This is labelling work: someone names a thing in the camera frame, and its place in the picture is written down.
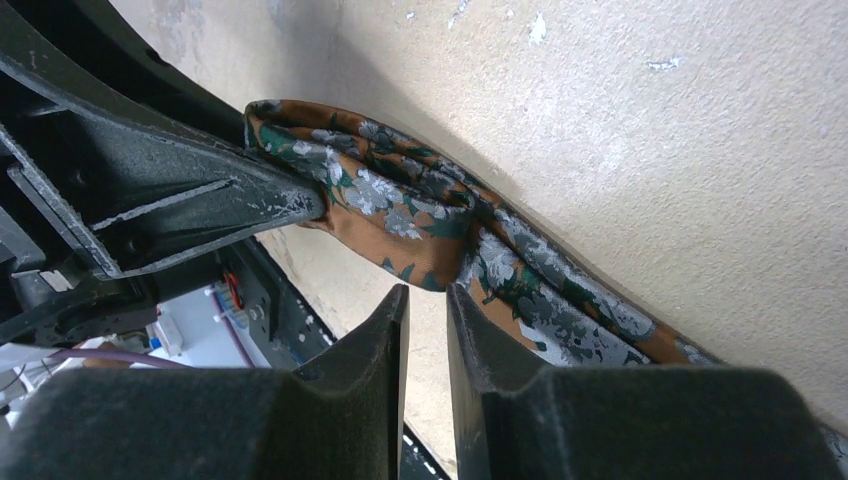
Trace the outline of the brown floral tie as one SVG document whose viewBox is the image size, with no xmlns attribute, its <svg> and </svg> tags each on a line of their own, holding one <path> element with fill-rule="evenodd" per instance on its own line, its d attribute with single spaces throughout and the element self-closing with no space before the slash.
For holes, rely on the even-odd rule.
<svg viewBox="0 0 848 480">
<path fill-rule="evenodd" d="M 496 194 L 395 129 L 300 101 L 251 103 L 244 121 L 248 149 L 320 186 L 315 228 L 408 284 L 464 290 L 543 361 L 733 368 L 585 275 Z M 815 421 L 845 478 L 846 439 Z"/>
</svg>

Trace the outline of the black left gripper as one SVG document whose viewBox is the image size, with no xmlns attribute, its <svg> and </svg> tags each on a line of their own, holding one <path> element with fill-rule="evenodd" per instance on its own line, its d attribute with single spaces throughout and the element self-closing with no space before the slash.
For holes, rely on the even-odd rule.
<svg viewBox="0 0 848 480">
<path fill-rule="evenodd" d="M 316 189 L 140 105 L 58 53 L 1 58 L 1 340 L 71 347 L 150 325 L 255 235 L 314 219 Z"/>
</svg>

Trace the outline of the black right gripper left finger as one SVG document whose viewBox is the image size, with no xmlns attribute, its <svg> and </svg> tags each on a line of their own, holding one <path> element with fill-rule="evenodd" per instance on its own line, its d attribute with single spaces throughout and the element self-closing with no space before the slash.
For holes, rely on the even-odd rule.
<svg viewBox="0 0 848 480">
<path fill-rule="evenodd" d="M 5 479 L 395 479 L 409 290 L 301 367 L 75 369 L 28 402 Z"/>
</svg>

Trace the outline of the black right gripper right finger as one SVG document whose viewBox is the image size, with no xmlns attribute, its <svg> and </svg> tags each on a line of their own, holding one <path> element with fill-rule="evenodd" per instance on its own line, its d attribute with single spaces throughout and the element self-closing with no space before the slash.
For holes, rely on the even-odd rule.
<svg viewBox="0 0 848 480">
<path fill-rule="evenodd" d="M 462 479 L 838 479 L 802 397 L 729 367 L 557 367 L 447 291 Z"/>
</svg>

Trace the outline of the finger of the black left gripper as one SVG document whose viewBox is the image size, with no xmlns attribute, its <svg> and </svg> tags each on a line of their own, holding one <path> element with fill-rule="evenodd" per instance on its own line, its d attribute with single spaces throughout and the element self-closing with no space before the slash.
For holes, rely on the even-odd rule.
<svg viewBox="0 0 848 480">
<path fill-rule="evenodd" d="M 131 100 L 234 145 L 242 114 L 166 62 L 107 1 L 13 3 L 52 45 Z"/>
</svg>

